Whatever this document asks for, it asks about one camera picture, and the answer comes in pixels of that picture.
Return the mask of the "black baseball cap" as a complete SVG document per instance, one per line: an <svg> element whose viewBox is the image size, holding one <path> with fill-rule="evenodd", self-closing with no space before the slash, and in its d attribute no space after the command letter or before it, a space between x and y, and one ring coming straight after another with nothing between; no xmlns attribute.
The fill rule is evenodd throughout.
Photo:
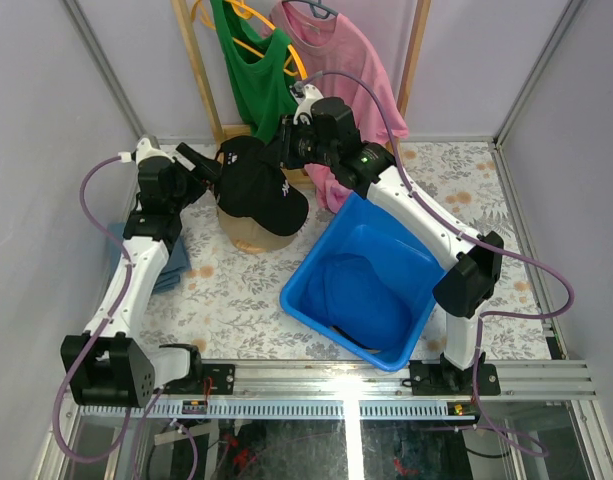
<svg viewBox="0 0 613 480"><path fill-rule="evenodd" d="M223 142L219 180L214 185L218 207L235 218L250 218L272 234L297 233L309 212L306 197L270 162L264 143L251 136Z"/></svg>

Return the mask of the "beige baseball cap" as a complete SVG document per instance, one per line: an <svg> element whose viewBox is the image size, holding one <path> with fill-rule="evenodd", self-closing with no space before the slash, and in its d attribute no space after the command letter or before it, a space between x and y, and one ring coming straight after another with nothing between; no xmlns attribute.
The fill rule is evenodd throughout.
<svg viewBox="0 0 613 480"><path fill-rule="evenodd" d="M283 249L290 245L297 233L282 236L267 230L250 217L234 217L217 208L218 223L231 243L248 254L260 254Z"/></svg>

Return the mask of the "blue baseball cap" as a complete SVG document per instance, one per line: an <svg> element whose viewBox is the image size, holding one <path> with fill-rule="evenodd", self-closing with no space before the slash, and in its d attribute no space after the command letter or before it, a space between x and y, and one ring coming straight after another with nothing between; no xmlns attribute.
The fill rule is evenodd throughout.
<svg viewBox="0 0 613 480"><path fill-rule="evenodd" d="M367 350L392 348L410 325L405 302L354 254L319 261L301 298L306 315Z"/></svg>

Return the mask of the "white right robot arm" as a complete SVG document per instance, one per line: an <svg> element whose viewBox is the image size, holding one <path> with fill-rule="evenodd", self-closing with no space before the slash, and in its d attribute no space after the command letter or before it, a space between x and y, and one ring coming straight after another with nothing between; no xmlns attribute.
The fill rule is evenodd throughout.
<svg viewBox="0 0 613 480"><path fill-rule="evenodd" d="M307 80L297 82L291 93L298 106L280 123L281 166L329 167L341 185L391 215L429 250L445 272L432 294L445 312L447 343L422 390L472 392L484 362L476 350L476 315L500 278L502 238L460 223L385 147L362 140L352 110L341 98L323 96Z"/></svg>

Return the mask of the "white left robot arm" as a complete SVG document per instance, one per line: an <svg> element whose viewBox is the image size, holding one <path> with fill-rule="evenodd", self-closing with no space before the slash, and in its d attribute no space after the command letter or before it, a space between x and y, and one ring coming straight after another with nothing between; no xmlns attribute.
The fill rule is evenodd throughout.
<svg viewBox="0 0 613 480"><path fill-rule="evenodd" d="M197 347L148 353L134 334L180 237L182 211L216 182L220 165L185 143L166 153L150 135L117 159L136 167L136 204L121 237L109 238L120 258L100 306L82 334L64 338L60 355L78 405L143 408L157 389L190 395L204 385Z"/></svg>

